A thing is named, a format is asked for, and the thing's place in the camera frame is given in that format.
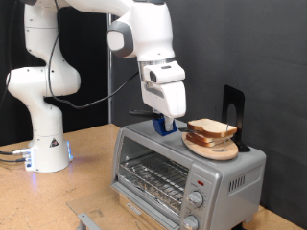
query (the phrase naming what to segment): toast slice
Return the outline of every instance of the toast slice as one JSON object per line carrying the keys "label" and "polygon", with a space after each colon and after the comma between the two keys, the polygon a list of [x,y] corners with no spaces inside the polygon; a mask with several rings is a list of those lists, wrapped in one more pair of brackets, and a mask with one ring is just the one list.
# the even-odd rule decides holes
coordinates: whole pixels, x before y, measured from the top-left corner
{"label": "toast slice", "polygon": [[213,138],[213,137],[206,137],[206,136],[203,136],[201,133],[189,133],[194,139],[198,140],[198,141],[201,141],[201,142],[204,142],[204,143],[210,143],[210,142],[218,142],[218,141],[221,141],[224,139],[230,139],[233,137],[233,134],[232,135],[228,135],[226,137],[220,137],[220,138]]}
{"label": "toast slice", "polygon": [[224,142],[224,140],[220,140],[220,141],[216,141],[216,142],[209,142],[209,143],[205,143],[205,142],[201,142],[195,138],[193,138],[191,136],[191,133],[186,134],[186,139],[194,144],[197,144],[199,146],[204,146],[204,147],[214,147],[216,145],[221,144],[222,142]]}
{"label": "toast slice", "polygon": [[188,128],[199,130],[204,136],[213,138],[221,138],[237,132],[236,126],[228,126],[228,132],[226,132],[227,124],[210,119],[200,119],[188,122]]}

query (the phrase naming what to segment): wooden plate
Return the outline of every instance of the wooden plate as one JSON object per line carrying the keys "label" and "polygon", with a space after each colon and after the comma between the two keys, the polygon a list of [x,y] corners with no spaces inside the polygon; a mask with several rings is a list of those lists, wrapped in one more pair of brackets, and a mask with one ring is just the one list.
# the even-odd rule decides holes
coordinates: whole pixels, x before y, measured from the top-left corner
{"label": "wooden plate", "polygon": [[[194,144],[186,139],[186,132],[182,132],[182,141],[194,153],[213,160],[230,160],[238,155],[238,147],[233,141],[227,140],[226,145],[221,143],[214,147],[203,147]],[[227,151],[219,151],[222,148],[226,148]]]}

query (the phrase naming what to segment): power cord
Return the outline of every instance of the power cord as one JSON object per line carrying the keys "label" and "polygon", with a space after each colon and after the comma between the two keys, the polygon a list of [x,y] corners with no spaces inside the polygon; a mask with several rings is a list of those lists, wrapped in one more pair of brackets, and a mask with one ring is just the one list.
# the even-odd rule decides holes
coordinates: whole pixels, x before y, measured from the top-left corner
{"label": "power cord", "polygon": [[69,101],[66,101],[66,100],[62,100],[62,99],[59,99],[57,98],[53,91],[52,91],[52,87],[51,87],[51,81],[50,81],[50,68],[51,68],[51,62],[52,62],[52,57],[53,57],[53,54],[55,52],[55,49],[56,49],[56,45],[57,45],[57,42],[59,40],[59,33],[60,33],[60,15],[59,15],[59,5],[58,5],[58,2],[57,0],[54,0],[55,1],[55,4],[56,4],[56,7],[57,7],[57,12],[58,12],[58,24],[59,24],[59,29],[58,29],[58,35],[57,35],[57,38],[56,38],[56,41],[54,43],[54,46],[52,48],[52,52],[51,52],[51,55],[50,55],[50,59],[49,59],[49,64],[48,64],[48,84],[49,84],[49,90],[50,90],[50,93],[52,95],[52,97],[58,101],[58,102],[61,102],[61,103],[65,103],[65,104],[69,104],[70,106],[76,108],[76,109],[83,109],[83,108],[86,108],[86,107],[90,107],[94,104],[98,104],[98,103],[101,103],[111,97],[113,97],[116,93],[118,93],[129,81],[131,81],[135,76],[138,75],[138,72],[136,72],[134,75],[132,75],[125,83],[123,83],[117,90],[115,90],[111,95],[105,97],[105,98],[102,98],[94,103],[88,103],[88,104],[85,104],[85,105],[80,105],[80,106],[77,106],[77,105],[74,105],[72,103],[70,103]]}
{"label": "power cord", "polygon": [[23,154],[24,158],[20,158],[17,160],[4,160],[4,159],[0,159],[0,161],[3,162],[24,162],[24,161],[29,161],[30,160],[30,153],[31,150],[28,148],[25,149],[17,149],[17,150],[13,150],[13,151],[0,151],[1,155],[18,155],[18,154]]}
{"label": "power cord", "polygon": [[1,99],[0,110],[2,108],[3,101],[4,101],[4,99],[7,95],[10,80],[11,80],[11,75],[12,75],[12,60],[11,60],[12,22],[13,22],[13,19],[14,19],[17,3],[18,3],[18,0],[15,0],[13,7],[12,7],[12,16],[11,16],[11,21],[10,21],[10,26],[9,26],[9,48],[8,48],[8,60],[9,60],[10,73],[9,73],[8,83],[7,83],[6,89],[5,89],[4,94],[2,96],[2,99]]}

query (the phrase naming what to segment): control knob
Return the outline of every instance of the control knob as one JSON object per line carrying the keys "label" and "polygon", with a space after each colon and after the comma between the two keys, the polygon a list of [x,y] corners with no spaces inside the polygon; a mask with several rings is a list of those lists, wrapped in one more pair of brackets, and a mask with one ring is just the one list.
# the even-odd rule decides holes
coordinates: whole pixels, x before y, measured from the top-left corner
{"label": "control knob", "polygon": [[195,208],[200,208],[203,203],[202,195],[199,192],[189,194],[186,199]]}
{"label": "control knob", "polygon": [[199,222],[195,217],[189,216],[183,220],[183,226],[184,230],[198,230]]}

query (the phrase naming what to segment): red button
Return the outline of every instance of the red button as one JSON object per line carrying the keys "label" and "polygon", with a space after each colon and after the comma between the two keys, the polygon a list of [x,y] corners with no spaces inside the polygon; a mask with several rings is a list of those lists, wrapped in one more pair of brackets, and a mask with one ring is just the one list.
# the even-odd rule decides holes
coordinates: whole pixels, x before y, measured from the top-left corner
{"label": "red button", "polygon": [[200,180],[198,181],[198,183],[199,183],[200,185],[202,185],[202,186],[204,185],[203,182],[201,182]]}

